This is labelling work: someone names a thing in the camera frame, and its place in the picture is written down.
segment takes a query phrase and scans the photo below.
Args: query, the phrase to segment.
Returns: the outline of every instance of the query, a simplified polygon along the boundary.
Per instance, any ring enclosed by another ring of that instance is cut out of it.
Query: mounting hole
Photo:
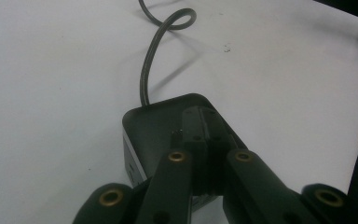
[[[283,220],[285,220],[289,224],[301,224],[301,218],[295,213],[284,213]]]
[[[103,206],[113,206],[123,199],[123,192],[120,189],[110,189],[100,197],[100,204]]]
[[[185,157],[186,156],[183,152],[173,152],[168,156],[170,161],[184,161]]]
[[[332,207],[341,207],[342,205],[344,205],[344,201],[342,200],[342,198],[334,191],[328,189],[315,190],[315,196],[322,203],[325,203]]]
[[[235,158],[237,161],[251,161],[252,155],[248,152],[237,152],[237,154],[235,154]]]
[[[153,215],[153,222],[155,224],[168,224],[170,223],[170,214],[164,211],[156,212]]]

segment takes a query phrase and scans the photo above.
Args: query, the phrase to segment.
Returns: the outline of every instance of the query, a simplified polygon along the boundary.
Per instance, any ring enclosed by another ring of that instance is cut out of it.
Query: screw hole
[[[173,152],[168,156],[168,158],[171,161],[184,161],[185,160],[185,154],[183,152]]]
[[[164,211],[156,212],[153,215],[153,222],[155,224],[168,224],[170,223],[170,214]]]
[[[238,152],[236,155],[235,155],[235,158],[238,160],[238,161],[250,161],[252,159],[252,155],[247,153],[247,152]]]
[[[315,196],[322,203],[333,207],[340,207],[344,204],[344,201],[339,195],[328,189],[317,189],[315,191]]]
[[[100,204],[103,206],[113,206],[123,199],[123,192],[119,189],[110,189],[100,197]]]

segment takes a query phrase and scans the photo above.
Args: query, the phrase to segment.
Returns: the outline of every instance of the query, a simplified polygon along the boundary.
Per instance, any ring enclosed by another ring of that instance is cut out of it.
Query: white table
[[[358,150],[358,18],[313,1],[146,1],[166,34],[151,102],[206,96],[289,188],[347,191]],[[137,1],[0,1],[0,224],[71,223],[130,184],[121,119],[157,27]],[[227,223],[221,200],[193,223]]]

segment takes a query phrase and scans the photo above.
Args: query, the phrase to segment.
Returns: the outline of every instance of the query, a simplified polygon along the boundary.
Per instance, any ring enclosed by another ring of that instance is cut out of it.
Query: white surface
[[[358,19],[312,1],[147,3],[166,34],[152,102],[197,92],[288,187],[347,191],[358,148]],[[157,27],[137,1],[0,1],[0,224],[71,223],[124,171],[121,119]],[[227,223],[221,201],[193,223]]]

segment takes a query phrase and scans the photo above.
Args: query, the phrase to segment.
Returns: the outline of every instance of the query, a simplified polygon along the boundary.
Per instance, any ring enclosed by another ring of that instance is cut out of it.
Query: black plastic housing
[[[153,176],[161,155],[172,146],[172,132],[182,130],[182,113],[192,106],[203,106],[214,110],[202,95],[191,93],[135,108],[123,117],[124,158],[128,176],[135,187]],[[226,130],[236,145],[247,148],[224,121]],[[211,196],[193,198],[193,211],[213,200]]]

